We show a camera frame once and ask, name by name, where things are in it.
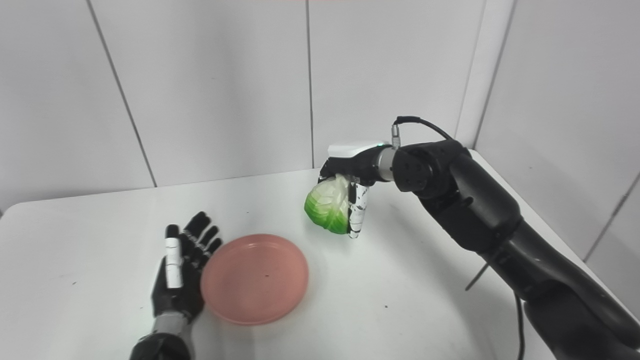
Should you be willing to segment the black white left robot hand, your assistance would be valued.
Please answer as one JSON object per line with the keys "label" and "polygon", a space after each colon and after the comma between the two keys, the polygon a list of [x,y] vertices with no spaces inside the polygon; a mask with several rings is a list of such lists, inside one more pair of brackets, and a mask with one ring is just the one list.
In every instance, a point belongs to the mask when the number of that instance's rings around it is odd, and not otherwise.
{"label": "black white left robot hand", "polygon": [[220,229],[206,212],[195,214],[184,227],[165,229],[165,253],[151,291],[153,315],[178,312],[192,322],[203,310],[203,270],[223,241]]}

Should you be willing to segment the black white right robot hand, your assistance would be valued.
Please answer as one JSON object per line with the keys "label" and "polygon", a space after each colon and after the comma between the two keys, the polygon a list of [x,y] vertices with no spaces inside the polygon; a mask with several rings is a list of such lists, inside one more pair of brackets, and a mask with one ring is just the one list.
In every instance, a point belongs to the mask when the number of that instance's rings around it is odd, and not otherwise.
{"label": "black white right robot hand", "polygon": [[386,181],[379,174],[379,157],[391,148],[389,142],[372,140],[335,143],[327,148],[327,160],[318,173],[317,183],[338,174],[347,180],[346,235],[350,239],[357,239],[361,234],[370,187]]}

